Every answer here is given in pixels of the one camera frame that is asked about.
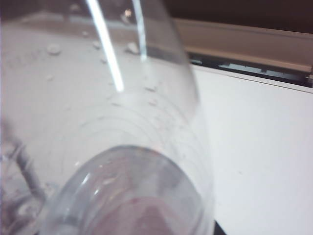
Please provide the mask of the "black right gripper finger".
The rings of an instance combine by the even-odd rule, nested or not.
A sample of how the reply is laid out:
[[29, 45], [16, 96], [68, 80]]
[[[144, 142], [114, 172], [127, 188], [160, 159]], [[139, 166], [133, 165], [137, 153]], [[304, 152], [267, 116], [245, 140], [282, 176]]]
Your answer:
[[247, 234], [247, 223], [242, 221], [241, 223], [233, 223], [230, 227], [225, 224], [220, 224], [215, 220], [215, 235], [246, 235]]

